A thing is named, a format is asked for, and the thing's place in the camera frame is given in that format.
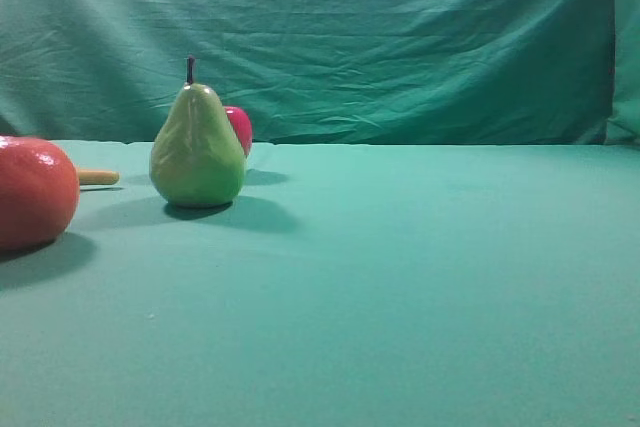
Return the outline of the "green pear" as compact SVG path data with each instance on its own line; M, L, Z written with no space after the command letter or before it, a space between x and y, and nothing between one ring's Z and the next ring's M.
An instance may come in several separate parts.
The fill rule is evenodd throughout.
M246 157L218 94L196 81L195 66L188 55L185 82L151 148L149 177L172 206L217 208L239 195Z

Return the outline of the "green table cloth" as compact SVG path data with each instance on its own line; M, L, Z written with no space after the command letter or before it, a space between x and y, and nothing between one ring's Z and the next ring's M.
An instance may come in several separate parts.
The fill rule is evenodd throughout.
M639 153L258 144L223 210L146 143L1 260L5 426L635 426Z

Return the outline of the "red apple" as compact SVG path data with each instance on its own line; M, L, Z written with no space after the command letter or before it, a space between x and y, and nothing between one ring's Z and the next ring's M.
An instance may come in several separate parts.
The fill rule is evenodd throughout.
M253 143L253 127L248 114L240 107L225 106L227 117L243 148L244 155L249 156Z

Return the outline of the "yellow banana tip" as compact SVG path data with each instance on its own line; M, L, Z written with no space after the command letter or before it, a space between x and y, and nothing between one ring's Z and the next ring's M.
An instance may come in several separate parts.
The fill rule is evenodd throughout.
M81 185L115 185L120 179L118 172L107 170L78 169L77 175Z

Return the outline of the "green backdrop cloth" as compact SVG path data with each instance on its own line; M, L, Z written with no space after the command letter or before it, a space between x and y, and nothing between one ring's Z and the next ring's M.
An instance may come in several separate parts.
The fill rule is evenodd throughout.
M639 0L1 0L1 129L151 140L188 56L259 141L639 139Z

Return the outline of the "orange round fruit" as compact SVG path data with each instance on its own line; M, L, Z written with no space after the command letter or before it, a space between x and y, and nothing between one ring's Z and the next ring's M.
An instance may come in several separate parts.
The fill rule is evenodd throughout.
M50 141L1 137L1 250L49 243L70 224L79 180L67 154Z

